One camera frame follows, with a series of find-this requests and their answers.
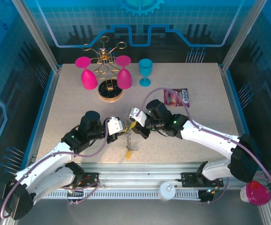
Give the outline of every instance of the candy wrapper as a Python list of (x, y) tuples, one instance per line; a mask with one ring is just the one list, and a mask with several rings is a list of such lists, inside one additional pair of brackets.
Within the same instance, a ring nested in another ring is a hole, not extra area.
[[(187, 88), (183, 89), (172, 89), (181, 99), (183, 99), (183, 102), (187, 105), (187, 107), (190, 106), (190, 99), (188, 96)], [(183, 106), (179, 99), (173, 94), (168, 92), (167, 90), (163, 91), (163, 97), (164, 97), (164, 104), (169, 106)]]

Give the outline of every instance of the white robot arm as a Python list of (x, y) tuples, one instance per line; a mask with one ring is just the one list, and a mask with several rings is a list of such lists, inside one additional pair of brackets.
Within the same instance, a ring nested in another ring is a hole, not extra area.
[(85, 173), (76, 163), (67, 162), (89, 147), (90, 141), (105, 138), (106, 126), (107, 143), (115, 141), (125, 130), (124, 123), (119, 118), (108, 118), (102, 124), (97, 112), (88, 111), (82, 117), (78, 129), (75, 127), (68, 132), (45, 156), (14, 175), (5, 174), (0, 184), (1, 203), (14, 185), (17, 185), (6, 204), (5, 211), (13, 219), (20, 219), (50, 192), (68, 185), (76, 187), (83, 181)]
[[(145, 114), (143, 111), (138, 114), (139, 109), (137, 108), (132, 108), (129, 114), (129, 118), (137, 122), (132, 130), (137, 134), (141, 134), (143, 138), (147, 139), (151, 131), (160, 133), (159, 130), (162, 130), (168, 136), (197, 142), (226, 157), (226, 159), (216, 162), (204, 162), (197, 171), (197, 178), (215, 180), (234, 176), (243, 182), (252, 181), (258, 164), (234, 143), (241, 143), (259, 159), (261, 158), (260, 151), (251, 136), (243, 135), (239, 137), (224, 134), (193, 121), (198, 125), (197, 128), (187, 116), (172, 115), (165, 105), (157, 99), (149, 102), (146, 108), (149, 114)], [(212, 131), (214, 134), (203, 131), (205, 129)], [(222, 139), (215, 134), (225, 136), (226, 139)]]

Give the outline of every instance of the aluminum frame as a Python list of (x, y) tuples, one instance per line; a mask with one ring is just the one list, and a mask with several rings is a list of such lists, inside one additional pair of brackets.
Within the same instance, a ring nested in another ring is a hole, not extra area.
[(39, 113), (41, 113), (41, 115), (40, 115), (40, 119), (38, 122), (37, 129), (35, 131), (35, 135), (34, 135), (31, 147), (30, 147), (29, 155), (26, 160), (26, 166), (30, 165), (31, 163), (34, 163), (37, 158), (37, 153), (38, 153), (38, 150), (39, 150), (39, 147), (41, 144), (42, 136), (44, 133), (44, 128), (46, 125), (46, 121), (48, 119), (48, 114), (49, 114), (49, 110), (50, 110), (50, 107), (52, 104), (52, 100), (53, 100), (53, 96), (54, 96), (54, 92), (56, 89), (58, 79), (59, 79), (59, 72), (53, 73), (51, 83), (48, 87), (46, 87), (46, 88), (48, 88), (48, 93), (47, 93), (47, 96), (46, 96), (46, 99), (44, 102), (43, 110), (41, 112), (39, 112)]
[(261, 214), (263, 215), (263, 223), (266, 225), (271, 225), (271, 200), (259, 207)]
[(234, 94), (232, 92), (231, 83), (229, 81), (227, 72), (223, 72), (221, 68), (220, 68), (220, 74), (221, 74), (221, 78), (223, 80), (223, 83), (225, 85), (227, 97), (228, 97), (228, 100), (229, 100), (229, 103), (230, 103), (230, 106), (231, 106), (231, 110), (232, 110), (232, 113), (233, 113), (235, 124), (236, 124), (237, 130), (238, 130), (238, 134), (239, 134), (239, 136), (241, 136), (241, 135), (243, 135), (244, 133), (247, 133), (247, 132), (244, 129), (244, 125), (243, 125), (242, 119), (240, 117), (239, 109), (237, 107)]
[(27, 5), (22, 0), (12, 0), (12, 2), (18, 10), (21, 18), (25, 22), (27, 28), (29, 29), (31, 35), (36, 41), (47, 62), (49, 63), (51, 69), (54, 73), (57, 73), (59, 69), (58, 63), (53, 53), (51, 52), (50, 47), (48, 46), (44, 36), (42, 35), (41, 30), (39, 29), (37, 23), (31, 15), (31, 12), (28, 9)]
[(254, 5), (252, 6), (247, 18), (242, 24), (234, 42), (232, 43), (223, 63), (222, 63), (222, 71), (226, 72), (229, 66), (231, 65), (233, 59), (235, 58), (237, 52), (239, 51), (241, 45), (243, 44), (244, 40), (246, 39), (247, 35), (252, 29), (256, 19), (258, 18), (259, 14), (261, 13), (265, 3), (267, 0), (256, 0)]

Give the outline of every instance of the cable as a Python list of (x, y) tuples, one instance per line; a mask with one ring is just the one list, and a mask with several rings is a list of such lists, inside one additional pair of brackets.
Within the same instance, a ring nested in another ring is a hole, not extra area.
[(220, 190), (220, 181), (217, 181), (217, 179), (216, 180), (214, 180), (215, 181), (215, 183), (218, 185), (218, 191)]
[[(78, 196), (75, 195), (74, 197), (82, 197), (84, 195), (83, 191), (76, 191), (76, 192), (79, 193), (79, 195)], [(72, 200), (70, 200), (68, 196), (66, 197), (66, 200), (68, 203), (70, 203), (70, 205), (72, 205)]]
[(156, 129), (157, 133), (159, 133), (160, 135), (164, 136), (164, 137), (168, 137), (168, 135), (164, 135), (163, 133), (161, 133), (158, 129)]
[[(140, 106), (139, 112), (136, 114), (136, 116), (138, 116), (139, 113), (140, 113), (140, 111), (142, 111), (142, 109), (143, 109), (143, 107), (144, 107), (144, 105), (145, 105), (147, 99), (150, 97), (150, 95), (152, 95), (154, 92), (156, 92), (156, 91), (158, 91), (158, 90), (166, 90), (166, 91), (168, 91), (168, 92), (174, 94), (174, 95), (178, 98), (178, 100), (182, 103), (183, 107), (185, 108), (185, 111), (186, 111), (186, 113), (187, 113), (187, 116), (188, 116), (190, 122), (195, 126), (195, 128), (197, 128), (197, 129), (199, 129), (199, 130), (202, 130), (202, 131), (204, 131), (204, 132), (206, 132), (206, 133), (209, 133), (209, 134), (211, 134), (211, 135), (220, 137), (220, 138), (222, 138), (222, 139), (224, 139), (224, 140), (229, 141), (229, 137), (227, 137), (227, 136), (223, 136), (223, 135), (217, 134), (217, 133), (215, 133), (215, 132), (213, 132), (213, 131), (211, 131), (211, 130), (207, 130), (207, 129), (204, 129), (204, 128), (202, 128), (202, 127), (199, 127), (199, 126), (192, 120), (192, 118), (191, 118), (191, 116), (190, 116), (190, 112), (188, 111), (187, 105), (183, 102), (183, 100), (180, 98), (180, 96), (177, 95), (173, 90), (168, 89), (168, 88), (156, 88), (156, 89), (154, 89), (153, 91), (151, 91), (151, 92), (146, 96), (146, 98), (144, 99), (143, 103), (142, 103), (141, 106)], [(263, 170), (263, 172), (265, 173), (265, 175), (268, 177), (269, 181), (271, 182), (271, 175), (268, 173), (268, 171), (267, 171), (266, 168), (262, 165), (262, 163), (259, 161), (259, 159), (258, 159), (258, 158), (257, 158), (257, 157), (256, 157), (256, 156), (248, 149), (248, 148), (246, 148), (245, 146), (243, 146), (243, 145), (240, 144), (239, 142), (236, 142), (236, 141), (234, 141), (234, 140), (232, 140), (232, 139), (230, 140), (230, 142), (233, 143), (233, 144), (238, 145), (238, 146), (241, 147), (243, 150), (245, 150), (245, 151), (246, 151), (246, 152), (247, 152), (247, 153), (255, 160), (255, 162), (260, 166), (260, 168)]]
[(26, 178), (28, 177), (28, 174), (30, 174), (35, 168), (37, 168), (42, 162), (46, 161), (47, 159), (53, 157), (53, 156), (56, 156), (56, 155), (60, 155), (60, 154), (67, 154), (67, 155), (71, 155), (71, 156), (77, 156), (77, 157), (82, 157), (82, 158), (89, 158), (89, 157), (94, 157), (96, 155), (98, 155), (100, 153), (100, 151), (102, 151), (102, 149), (104, 148), (106, 142), (107, 142), (107, 137), (108, 137), (108, 126), (105, 126), (105, 138), (104, 138), (104, 141), (103, 141), (103, 144), (102, 146), (99, 148), (98, 151), (96, 151), (95, 153), (91, 154), (91, 155), (88, 155), (88, 156), (84, 156), (84, 155), (79, 155), (79, 154), (76, 154), (76, 153), (72, 153), (72, 152), (65, 152), (65, 151), (59, 151), (59, 152), (56, 152), (56, 153), (53, 153), (53, 154), (50, 154), (48, 156), (46, 156), (45, 158), (42, 158), (40, 159), (39, 161), (35, 162), (34, 163), (34, 166), (31, 167), (16, 183), (15, 185), (10, 189), (8, 195), (6, 196), (3, 204), (2, 204), (2, 208), (1, 208), (1, 211), (0, 211), (0, 217), (2, 219), (6, 219), (8, 218), (10, 215), (8, 216), (4, 216), (4, 210), (5, 210), (5, 207), (6, 207), (6, 204), (10, 198), (10, 196), (13, 194), (13, 192), (15, 191), (15, 189), (19, 186), (19, 184)]
[(93, 185), (96, 185), (96, 184), (98, 184), (98, 183), (100, 183), (100, 182), (99, 182), (99, 181), (96, 181), (95, 183), (92, 183), (92, 184), (90, 184), (90, 185), (87, 185), (87, 186), (81, 187), (81, 188), (75, 188), (75, 189), (72, 189), (72, 188), (69, 188), (69, 187), (62, 187), (62, 189), (68, 190), (68, 191), (80, 191), (80, 190), (84, 190), (84, 189), (90, 188), (90, 187), (92, 187)]
[(217, 202), (219, 199), (222, 198), (222, 196), (223, 196), (223, 195), (225, 194), (225, 192), (227, 191), (228, 184), (229, 184), (229, 178), (227, 177), (226, 187), (225, 187), (225, 189), (223, 190), (223, 193), (221, 193), (221, 195), (220, 195), (218, 198), (214, 199), (214, 200), (211, 201), (210, 203), (215, 203), (215, 202)]
[(268, 179), (268, 178), (266, 178), (266, 177), (264, 177), (264, 176), (258, 175), (258, 174), (255, 174), (254, 177), (258, 177), (258, 178), (261, 178), (261, 179), (266, 180), (266, 181), (269, 181), (269, 182), (271, 181), (270, 179)]
[(100, 182), (98, 181), (98, 185), (97, 185), (97, 186), (94, 188), (94, 190), (92, 190), (91, 193), (89, 193), (85, 198), (83, 198), (83, 199), (81, 199), (81, 200), (79, 200), (79, 201), (75, 201), (75, 202), (71, 201), (70, 203), (71, 203), (71, 204), (76, 204), (76, 205), (78, 205), (79, 203), (81, 203), (81, 202), (87, 200), (90, 196), (93, 195), (93, 193), (99, 188), (99, 186), (100, 186)]
[(89, 145), (89, 147), (92, 146), (92, 145), (95, 143), (96, 140), (93, 140), (93, 142)]

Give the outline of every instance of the white table surface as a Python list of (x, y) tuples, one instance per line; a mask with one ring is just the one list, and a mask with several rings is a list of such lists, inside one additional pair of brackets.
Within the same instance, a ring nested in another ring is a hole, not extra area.
[[(97, 64), (88, 69), (94, 70)], [(155, 88), (187, 88), (190, 99), (189, 111), (198, 123), (230, 135), (238, 135), (225, 87), (216, 63), (154, 63), (149, 76), (151, 85), (141, 87), (138, 64), (126, 67), (132, 74), (133, 85), (124, 90), (122, 97), (115, 103), (105, 102), (98, 94), (98, 87), (86, 90), (81, 83), (82, 69), (74, 64), (64, 64), (57, 83), (50, 108), (44, 135), (37, 158), (42, 157), (55, 147), (60, 139), (80, 123), (86, 111), (100, 113), (101, 121), (111, 116), (127, 120), (132, 107), (139, 108), (145, 96)], [(149, 100), (158, 98), (163, 101), (163, 91), (154, 93)], [(168, 107), (172, 113), (186, 114), (183, 107)], [(189, 163), (214, 161), (224, 158), (219, 153), (200, 144), (180, 140), (175, 137), (163, 137), (152, 132), (147, 140), (132, 133), (134, 151), (129, 160), (125, 159), (126, 136), (120, 136), (114, 143), (104, 147), (99, 155), (92, 158), (74, 158), (75, 162), (96, 163)], [(102, 140), (83, 151), (89, 155), (98, 150)]]

